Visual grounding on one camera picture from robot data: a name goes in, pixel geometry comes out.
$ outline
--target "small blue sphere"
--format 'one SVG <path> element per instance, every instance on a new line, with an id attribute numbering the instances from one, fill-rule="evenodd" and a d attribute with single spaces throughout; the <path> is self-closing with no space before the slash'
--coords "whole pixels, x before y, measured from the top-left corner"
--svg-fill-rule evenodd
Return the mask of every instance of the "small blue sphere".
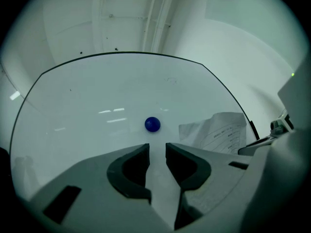
<path id="1" fill-rule="evenodd" d="M 145 127 L 150 132 L 156 132 L 161 127 L 161 123 L 160 123 L 159 119 L 152 116 L 152 117 L 149 117 L 146 119 Z"/>

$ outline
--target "white paper sheet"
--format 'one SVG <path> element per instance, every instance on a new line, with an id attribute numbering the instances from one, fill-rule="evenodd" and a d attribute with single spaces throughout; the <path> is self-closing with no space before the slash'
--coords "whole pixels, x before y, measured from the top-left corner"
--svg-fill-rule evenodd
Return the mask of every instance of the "white paper sheet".
<path id="1" fill-rule="evenodd" d="M 243 113 L 221 112 L 212 118 L 179 125 L 182 144 L 194 148 L 238 154 L 246 146 L 246 121 Z"/>

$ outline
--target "blue ball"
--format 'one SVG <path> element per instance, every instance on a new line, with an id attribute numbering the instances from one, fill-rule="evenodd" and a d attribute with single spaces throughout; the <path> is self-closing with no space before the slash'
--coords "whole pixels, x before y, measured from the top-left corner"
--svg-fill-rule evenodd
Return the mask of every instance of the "blue ball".
<path id="1" fill-rule="evenodd" d="M 149 117 L 146 119 L 145 127 L 150 132 L 156 132 L 161 127 L 161 123 L 160 123 L 159 119 L 152 116 L 152 117 Z"/>

